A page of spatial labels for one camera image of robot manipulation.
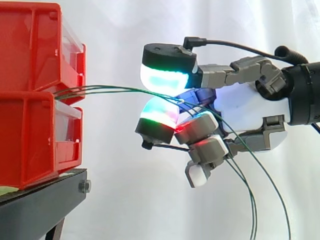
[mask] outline metal bolt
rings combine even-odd
[[[81,193],[87,194],[91,191],[91,181],[90,180],[83,180],[79,183],[79,191]]]

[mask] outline blue light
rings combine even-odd
[[[140,118],[149,119],[176,129],[179,107],[156,96],[146,103]]]
[[[174,97],[185,91],[189,75],[176,71],[152,69],[142,64],[140,78],[149,91]]]

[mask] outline wire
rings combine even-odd
[[[146,93],[146,94],[151,94],[151,95],[154,95],[154,96],[158,96],[158,97],[161,97],[163,99],[166,99],[167,101],[169,101],[170,103],[173,103],[172,101],[179,101],[179,99],[176,99],[174,97],[166,97],[162,94],[158,94],[158,93],[154,93],[154,92],[150,92],[150,91],[147,91],[147,90],[141,90],[141,89],[137,89],[137,88],[131,88],[131,87],[116,87],[116,86],[111,86],[109,88],[113,88],[113,89],[126,89],[126,90],[135,90],[136,92],[141,92],[141,93]],[[89,95],[89,94],[100,94],[100,93],[103,93],[103,92],[89,92],[89,93],[84,93],[84,94],[80,94],[80,95]],[[234,129],[219,115],[217,114],[216,112],[212,111],[211,109],[208,109],[204,106],[201,106],[201,105],[196,105],[196,104],[193,104],[193,103],[190,103],[190,102],[183,102],[185,105],[189,105],[190,106],[193,106],[193,107],[198,107],[198,108],[201,108],[205,111],[209,111],[211,112],[216,118],[220,119],[238,138],[239,140],[241,141],[241,143],[244,145],[244,147],[248,150],[248,152],[251,154],[251,156],[254,158],[254,160],[258,163],[258,165],[261,167],[261,169],[263,170],[263,172],[266,174],[267,178],[269,179],[269,181],[271,182],[275,192],[277,193],[280,201],[281,201],[281,204],[282,204],[282,207],[283,207],[283,210],[284,210],[284,214],[285,214],[285,219],[286,219],[286,224],[287,224],[287,230],[288,230],[288,237],[289,239],[291,239],[291,227],[290,227],[290,221],[289,221],[289,215],[288,215],[288,211],[287,211],[287,207],[286,207],[286,204],[284,202],[284,199],[281,195],[281,193],[279,192],[275,182],[273,181],[272,177],[270,176],[270,174],[268,173],[268,171],[266,170],[266,168],[262,165],[262,163],[258,160],[258,158],[255,156],[255,154],[251,151],[251,149],[249,148],[249,146],[243,141],[243,139],[234,131]]]
[[[236,49],[241,49],[241,50],[245,50],[247,52],[251,52],[251,53],[254,53],[254,54],[261,55],[261,56],[269,58],[269,59],[279,60],[279,61],[282,61],[282,62],[286,63],[286,61],[282,57],[275,56],[273,54],[269,54],[269,53],[260,51],[258,49],[254,49],[252,47],[241,45],[241,44],[238,44],[238,43],[235,43],[235,42],[220,41],[220,40],[207,40],[206,44],[207,45],[221,45],[221,46],[228,46],[228,47],[232,47],[232,48],[236,48]]]
[[[209,111],[211,112],[216,118],[220,119],[231,131],[232,133],[235,134],[236,137],[239,138],[239,140],[241,141],[241,143],[243,144],[243,146],[248,150],[248,152],[251,154],[251,156],[254,158],[254,160],[258,163],[258,165],[260,166],[260,168],[263,170],[263,172],[266,174],[267,178],[269,179],[269,181],[271,182],[276,194],[278,195],[282,207],[283,207],[283,211],[285,214],[285,220],[286,220],[286,225],[287,225],[287,230],[288,230],[288,237],[289,239],[291,239],[291,227],[290,227],[290,221],[289,221],[289,215],[288,215],[288,211],[287,211],[287,207],[285,204],[285,201],[281,195],[281,193],[279,192],[275,182],[273,181],[272,177],[270,176],[270,174],[268,173],[268,171],[266,170],[266,168],[263,166],[263,164],[259,161],[259,159],[256,157],[256,155],[252,152],[252,150],[249,148],[249,146],[245,143],[245,141],[236,133],[236,131],[216,112],[212,111],[211,109],[208,109],[206,107],[200,106],[200,105],[195,105],[193,103],[190,102],[184,102],[186,105],[190,105],[190,106],[194,106],[194,107],[200,107],[201,109],[205,110],[205,111]]]
[[[258,210],[257,210],[257,204],[256,204],[256,199],[255,196],[248,184],[248,181],[244,175],[244,173],[242,172],[241,168],[239,167],[239,165],[236,163],[235,159],[232,157],[231,154],[229,154],[229,158],[231,159],[231,161],[233,162],[233,164],[235,165],[235,167],[237,168],[234,169],[234,171],[238,174],[238,176],[242,179],[242,181],[244,182],[244,184],[247,186],[248,191],[249,191],[249,195],[250,195],[250,201],[251,201],[251,211],[252,211],[252,228],[251,228],[251,236],[250,239],[254,240],[256,239],[257,236],[257,232],[258,232]],[[232,166],[232,164],[226,159],[226,162],[230,165],[230,167],[234,168]]]
[[[57,95],[57,94],[60,94],[60,93],[63,93],[63,92],[68,92],[68,91],[71,91],[71,90],[76,90],[76,89],[80,89],[80,90],[75,91],[73,93],[68,93],[68,94],[56,96],[55,99],[63,100],[63,99],[69,99],[69,98],[74,98],[74,97],[84,96],[84,95],[91,95],[91,94],[139,92],[139,93],[150,94],[150,95],[154,95],[154,96],[157,96],[159,98],[162,98],[162,99],[166,100],[167,102],[172,103],[172,104],[178,106],[179,108],[183,109],[191,117],[194,116],[194,114],[192,114],[188,109],[186,109],[185,107],[181,106],[181,104],[184,103],[184,102],[180,102],[181,99],[178,99],[178,98],[175,98],[175,97],[172,97],[172,96],[169,96],[169,95],[165,95],[165,94],[159,94],[159,93],[155,93],[155,92],[151,92],[151,91],[147,91],[147,90],[143,90],[143,89],[134,88],[134,87],[123,87],[123,86],[113,86],[113,85],[86,85],[86,86],[71,87],[71,88],[67,88],[67,89],[64,89],[64,90],[60,90],[60,91],[55,92],[54,95]],[[123,89],[123,90],[127,90],[127,91],[118,91],[118,92],[117,91],[84,92],[84,91],[86,91],[85,89],[88,89],[88,90]]]
[[[320,127],[316,123],[312,123],[311,126],[320,134]]]
[[[179,151],[183,151],[183,152],[189,152],[189,148],[184,148],[184,147],[180,147],[180,146],[173,146],[173,145],[166,145],[166,144],[155,144],[153,145],[153,147],[157,147],[157,148],[164,148],[164,149],[173,149],[173,150],[179,150]]]

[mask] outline white fabric background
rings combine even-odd
[[[87,83],[142,88],[147,43],[181,44],[184,36],[234,41],[273,53],[279,45],[320,59],[318,0],[59,0],[64,17],[87,46]],[[197,49],[200,64],[229,64],[247,52]],[[188,156],[144,150],[134,133],[150,96],[91,95],[84,108],[83,165],[92,191],[65,221],[62,240],[247,240],[247,189],[225,163],[191,189]],[[320,238],[320,136],[288,127],[277,149],[257,156],[286,202],[292,238]],[[236,157],[253,188],[258,240],[288,239],[281,203],[249,154]]]

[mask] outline red plastic drawer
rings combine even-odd
[[[58,4],[0,1],[0,36],[0,92],[54,93],[86,84],[86,48]]]
[[[49,92],[0,92],[0,186],[48,181],[82,162],[82,110]]]

